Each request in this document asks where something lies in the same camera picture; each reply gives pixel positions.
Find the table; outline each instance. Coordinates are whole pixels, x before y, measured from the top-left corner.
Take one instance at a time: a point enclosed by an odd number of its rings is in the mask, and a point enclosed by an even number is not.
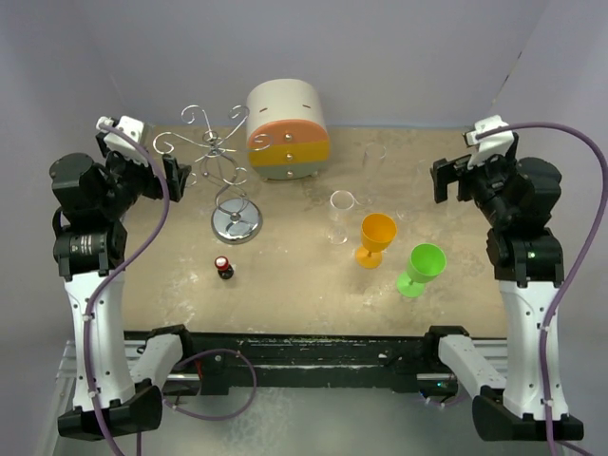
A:
[[[155,134],[167,128],[156,128]],[[201,127],[171,131],[201,138]],[[417,163],[466,153],[457,130],[330,128],[332,157],[317,178],[262,181],[254,172],[244,184],[260,208],[264,226],[253,240],[227,245],[212,233],[210,217],[217,187],[199,181],[172,203],[169,219],[150,248],[127,270],[124,328],[149,330],[183,323],[195,332],[421,335],[430,325],[463,325],[472,336],[505,337],[504,307],[485,253],[488,224],[472,202],[436,205],[427,178],[421,199],[409,199]],[[361,179],[365,145],[388,149],[374,186],[377,200],[358,206],[349,240],[331,245],[328,203],[334,190],[353,190]],[[244,134],[232,145],[243,146]],[[180,162],[193,163],[199,150],[174,142]],[[236,153],[247,166],[246,153]],[[395,217],[408,209],[405,220]],[[152,232],[162,210],[141,198],[129,211],[127,253]],[[354,260],[360,223],[371,212],[395,218],[398,234],[375,270]],[[446,252],[445,272],[417,299],[401,296],[395,280],[418,243],[434,242]],[[235,276],[221,280],[214,259],[227,256]]]

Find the red and black object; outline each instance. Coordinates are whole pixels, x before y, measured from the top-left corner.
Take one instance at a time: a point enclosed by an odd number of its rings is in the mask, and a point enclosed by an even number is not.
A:
[[[216,268],[218,268],[218,275],[224,280],[228,280],[235,274],[235,270],[225,256],[218,256],[214,264],[216,265]]]

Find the gray wall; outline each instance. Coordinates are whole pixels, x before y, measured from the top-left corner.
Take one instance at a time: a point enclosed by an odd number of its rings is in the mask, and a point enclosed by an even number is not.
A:
[[[509,123],[553,121],[579,128],[608,150],[608,4],[551,2],[507,81],[493,113]],[[557,132],[522,132],[523,155],[542,157],[563,174],[550,222],[569,270],[599,203],[599,166],[584,144]],[[572,413],[585,422],[586,444],[605,454],[604,381],[608,375],[608,227],[560,307],[561,375]]]
[[[48,167],[69,152],[95,154],[95,121],[122,112],[70,0],[0,0],[1,454],[32,454],[71,334],[51,254]]]
[[[328,124],[461,126],[490,108],[547,0],[106,0],[84,11],[133,114],[204,105],[226,124],[259,83],[296,77]]]

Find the clear glass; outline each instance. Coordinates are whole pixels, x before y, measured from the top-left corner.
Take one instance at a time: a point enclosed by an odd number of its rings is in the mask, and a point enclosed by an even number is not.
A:
[[[361,181],[355,192],[355,199],[358,204],[367,206],[374,202],[373,186],[386,157],[387,148],[384,145],[371,142],[366,146],[363,153]]]
[[[330,197],[331,225],[326,236],[334,245],[343,244],[349,238],[347,222],[354,207],[354,196],[346,190],[337,190]]]
[[[430,162],[428,160],[419,160],[412,168],[409,175],[410,186],[408,194],[405,195],[403,202],[397,208],[398,219],[405,222],[415,221],[425,206],[428,206],[428,201],[425,200],[424,195],[431,195],[432,198],[433,186],[429,169]],[[430,193],[429,191],[425,191],[426,186],[430,187]]]

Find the scratched table surface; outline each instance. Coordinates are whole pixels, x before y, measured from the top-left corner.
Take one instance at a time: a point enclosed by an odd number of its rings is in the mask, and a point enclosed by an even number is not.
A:
[[[148,142],[166,129],[157,127]],[[191,126],[171,131],[193,139],[204,132]],[[227,245],[212,233],[216,186],[199,178],[187,188],[182,201],[171,204],[157,240],[127,269],[125,329],[183,323],[196,332],[420,335],[430,325],[462,325],[473,336],[504,337],[503,304],[485,253],[487,222],[472,202],[457,202],[454,192],[450,202],[435,204],[430,176],[416,179],[420,161],[429,168],[435,160],[466,153],[461,132],[331,128],[330,136],[332,156],[316,178],[262,181],[249,172],[244,188],[264,223],[247,243]],[[348,241],[331,245],[325,238],[330,195],[358,188],[371,142],[388,149],[372,187],[375,202],[355,206]],[[187,142],[173,144],[180,162],[194,163],[200,156]],[[234,157],[248,166],[244,144],[244,134],[231,139],[242,148]],[[148,149],[160,157],[151,145]],[[159,201],[144,198],[130,210],[128,253],[152,232],[161,210]],[[396,217],[398,210],[404,219]],[[393,217],[398,234],[380,267],[365,270],[354,251],[361,221],[372,212]],[[409,299],[397,292],[395,281],[421,242],[442,247],[447,267],[422,296]],[[218,256],[235,266],[232,279],[219,278]]]

